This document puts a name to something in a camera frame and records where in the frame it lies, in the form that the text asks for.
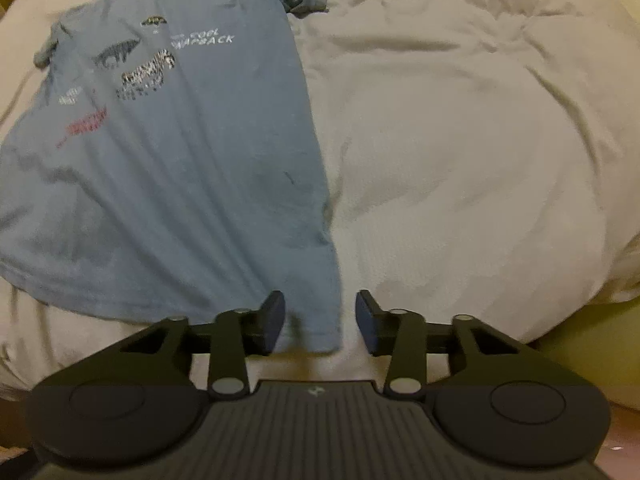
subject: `mattress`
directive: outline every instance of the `mattress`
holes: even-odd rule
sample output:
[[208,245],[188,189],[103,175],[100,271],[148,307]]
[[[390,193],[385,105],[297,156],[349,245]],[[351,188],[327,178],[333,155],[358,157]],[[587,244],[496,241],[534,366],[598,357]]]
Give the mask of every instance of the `mattress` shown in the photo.
[[[44,74],[61,12],[16,0],[0,22],[0,136]],[[522,341],[590,301],[638,294],[640,36],[622,0],[329,0],[290,17],[330,186],[342,349],[250,359],[252,380],[380,380],[354,295],[432,322],[468,313]],[[142,328],[0,283],[1,395]],[[430,378],[447,374],[430,357]],[[192,378],[203,387],[207,362]]]

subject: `white sheet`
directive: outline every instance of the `white sheet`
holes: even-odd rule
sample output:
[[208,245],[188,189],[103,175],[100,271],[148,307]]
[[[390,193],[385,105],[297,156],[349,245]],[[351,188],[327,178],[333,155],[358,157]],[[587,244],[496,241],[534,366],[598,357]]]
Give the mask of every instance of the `white sheet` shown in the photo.
[[[31,57],[49,25],[85,1],[17,0],[0,22],[0,135],[42,79]],[[521,340],[599,291],[636,293],[640,43],[619,1],[329,2],[290,22],[330,184],[344,347],[252,360],[252,378],[379,380],[385,360],[353,319],[360,288]],[[5,397],[140,329],[2,286]],[[199,358],[192,378],[205,377]]]

